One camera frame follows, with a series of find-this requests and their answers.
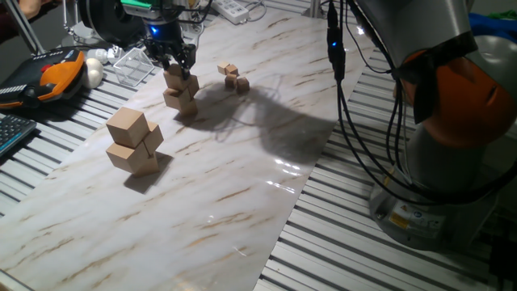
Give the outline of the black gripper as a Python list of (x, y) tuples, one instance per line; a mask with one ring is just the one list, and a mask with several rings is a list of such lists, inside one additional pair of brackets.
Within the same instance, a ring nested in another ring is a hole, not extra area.
[(184, 79), (190, 77), (190, 69), (195, 64), (196, 46), (186, 44), (178, 20), (144, 20), (148, 32), (144, 40), (145, 47), (152, 57), (159, 57), (162, 68), (167, 71), (170, 67), (170, 56), (177, 57)]

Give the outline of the person's left hand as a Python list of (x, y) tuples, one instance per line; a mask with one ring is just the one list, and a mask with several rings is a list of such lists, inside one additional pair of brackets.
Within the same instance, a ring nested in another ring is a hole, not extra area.
[(53, 0), (18, 0), (18, 3), (27, 20), (44, 15), (55, 7)]

